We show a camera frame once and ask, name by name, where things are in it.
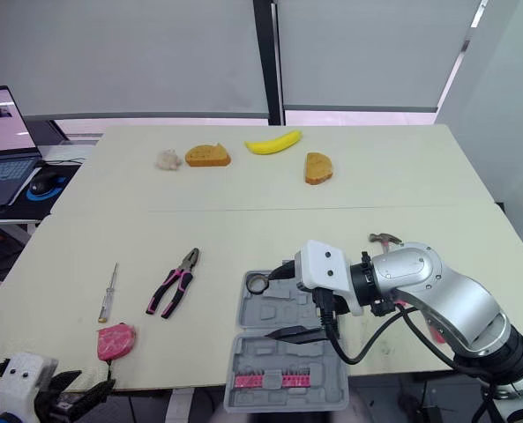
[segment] laptop screen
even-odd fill
[[[8,88],[0,87],[0,153],[37,152]]]

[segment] mouse pad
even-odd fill
[[[0,206],[0,219],[42,220],[49,215],[51,207],[79,168],[80,166],[73,165],[44,166],[36,176],[55,172],[57,174],[56,186],[47,194],[35,196],[30,191],[30,185],[26,185],[16,197],[14,203]]]

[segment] gray tool case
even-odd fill
[[[265,335],[301,324],[320,325],[309,293],[296,287],[296,279],[272,280],[261,294],[247,290],[248,271],[242,284],[237,323],[245,331],[234,339],[228,367],[224,408],[228,412],[324,412],[347,407],[349,388],[346,365],[328,341],[295,345]],[[310,387],[283,388],[283,375],[310,373]],[[237,375],[262,374],[262,386],[238,388]]]

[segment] pink pliers handle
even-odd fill
[[[157,306],[159,306],[159,303],[161,302],[161,298],[163,298],[163,295],[165,292],[177,281],[179,280],[179,286],[176,289],[175,295],[173,296],[173,300],[167,305],[163,313],[161,314],[161,317],[164,319],[167,319],[173,311],[175,311],[175,308],[177,304],[181,301],[183,298],[184,292],[187,289],[187,286],[192,281],[192,273],[189,271],[182,271],[180,269],[173,269],[169,272],[167,278],[165,279],[165,282],[163,282],[159,288],[157,288],[157,291],[153,294],[153,297],[151,301],[149,301],[149,305],[147,306],[146,313],[148,315],[155,314],[155,310],[157,309]]]

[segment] pliers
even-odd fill
[[[157,291],[155,291],[155,294],[153,295],[151,301],[149,301],[149,305],[147,306],[146,310],[146,313],[148,315],[153,315],[155,313],[155,309],[157,308],[157,306],[159,306],[161,298],[163,298],[165,292],[169,289],[170,286],[172,286],[177,280],[179,280],[179,286],[176,289],[175,295],[173,296],[173,300],[171,300],[171,302],[167,305],[163,313],[161,313],[161,317],[167,319],[171,315],[171,313],[175,311],[177,304],[183,298],[187,286],[192,281],[191,271],[197,263],[198,252],[198,249],[192,249],[191,252],[187,254],[186,257],[183,259],[181,265],[176,269],[172,269],[169,272],[167,279],[165,279],[165,282],[163,282],[160,285],[160,287],[157,288]]]

